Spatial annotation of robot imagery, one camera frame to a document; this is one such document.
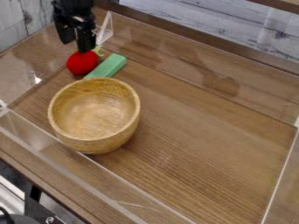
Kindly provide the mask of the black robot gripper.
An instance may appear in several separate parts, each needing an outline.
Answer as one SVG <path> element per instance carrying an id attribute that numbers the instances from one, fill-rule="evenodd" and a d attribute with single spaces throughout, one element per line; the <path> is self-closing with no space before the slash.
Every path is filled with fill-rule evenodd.
<path id="1" fill-rule="evenodd" d="M 79 52 L 88 52 L 96 46 L 96 23 L 92 13 L 95 0 L 52 0 L 51 4 L 62 43 L 68 44 L 75 40 L 76 31 Z"/>

